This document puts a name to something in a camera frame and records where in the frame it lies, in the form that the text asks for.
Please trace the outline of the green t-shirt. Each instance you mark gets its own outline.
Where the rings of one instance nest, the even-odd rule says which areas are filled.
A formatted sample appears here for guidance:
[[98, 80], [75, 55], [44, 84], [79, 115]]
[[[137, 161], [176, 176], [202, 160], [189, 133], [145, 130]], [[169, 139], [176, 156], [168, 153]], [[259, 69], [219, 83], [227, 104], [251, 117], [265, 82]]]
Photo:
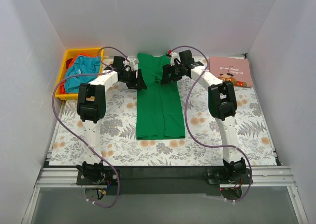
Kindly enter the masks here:
[[161, 84], [167, 56], [137, 54], [146, 90], [137, 91], [136, 138], [162, 140], [185, 138], [181, 99], [176, 82]]

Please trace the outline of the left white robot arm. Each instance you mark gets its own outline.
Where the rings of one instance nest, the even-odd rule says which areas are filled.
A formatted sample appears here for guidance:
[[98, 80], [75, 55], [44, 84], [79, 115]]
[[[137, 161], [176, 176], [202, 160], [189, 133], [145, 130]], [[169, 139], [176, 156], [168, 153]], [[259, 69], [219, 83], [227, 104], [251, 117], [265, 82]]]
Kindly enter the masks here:
[[138, 59], [115, 56], [113, 63], [106, 67], [102, 75], [89, 83], [79, 86], [77, 113], [84, 128], [84, 141], [88, 144], [84, 162], [77, 166], [83, 176], [93, 184], [101, 184], [105, 179], [101, 159], [101, 120], [106, 113], [106, 91], [117, 82], [123, 82], [128, 89], [146, 90]]

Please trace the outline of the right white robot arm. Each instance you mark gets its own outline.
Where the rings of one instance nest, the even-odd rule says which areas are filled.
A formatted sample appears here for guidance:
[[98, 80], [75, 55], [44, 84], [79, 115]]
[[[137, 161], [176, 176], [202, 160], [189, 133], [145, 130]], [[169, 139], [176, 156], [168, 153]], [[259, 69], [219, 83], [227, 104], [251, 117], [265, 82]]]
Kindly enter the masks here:
[[177, 82], [184, 76], [199, 83], [208, 92], [208, 110], [215, 119], [222, 140], [223, 168], [215, 177], [235, 183], [246, 172], [246, 159], [238, 148], [235, 129], [237, 110], [236, 94], [232, 82], [222, 81], [214, 76], [202, 62], [195, 61], [192, 52], [168, 51], [170, 63], [162, 67], [162, 85]]

